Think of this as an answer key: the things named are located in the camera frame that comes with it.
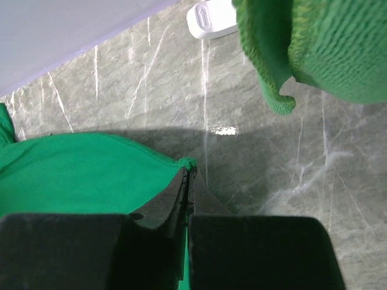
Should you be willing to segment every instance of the sweater sleeve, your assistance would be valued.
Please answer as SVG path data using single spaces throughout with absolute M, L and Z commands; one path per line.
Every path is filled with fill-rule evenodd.
M 0 103 L 0 148 L 15 142 L 15 130 L 7 107 Z

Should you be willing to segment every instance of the gray marble tile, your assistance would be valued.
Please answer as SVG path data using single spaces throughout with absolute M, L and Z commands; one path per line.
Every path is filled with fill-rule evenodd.
M 348 289 L 387 289 L 387 105 L 336 100 L 289 80 L 270 112 L 236 34 L 196 40 L 181 1 L 3 98 L 20 140 L 102 131 L 197 158 L 241 214 L 314 216 Z

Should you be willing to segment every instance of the green knit sweater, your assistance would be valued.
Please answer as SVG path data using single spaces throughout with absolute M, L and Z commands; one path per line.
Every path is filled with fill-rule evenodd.
M 279 114 L 296 102 L 280 95 L 294 76 L 342 100 L 387 101 L 386 0 L 233 0 L 242 48 L 262 95 Z

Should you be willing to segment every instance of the floor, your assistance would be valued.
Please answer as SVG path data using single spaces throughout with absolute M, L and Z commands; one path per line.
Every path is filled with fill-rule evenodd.
M 3 98 L 20 140 L 102 131 L 198 160 L 240 214 L 318 218 L 349 290 L 387 289 L 387 105 L 351 105 L 289 80 L 270 112 L 237 34 L 200 41 L 182 0 Z

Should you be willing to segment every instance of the green cloth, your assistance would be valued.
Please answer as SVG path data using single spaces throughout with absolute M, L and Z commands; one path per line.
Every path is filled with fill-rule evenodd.
M 387 101 L 387 1 L 233 0 L 241 46 L 269 107 L 290 114 L 279 94 L 294 76 L 342 100 Z
M 0 217 L 22 212 L 127 214 L 160 193 L 181 167 L 194 165 L 192 159 L 174 161 L 115 135 L 62 134 L 15 142 L 6 107 L 0 104 Z M 180 289 L 189 289 L 187 281 Z

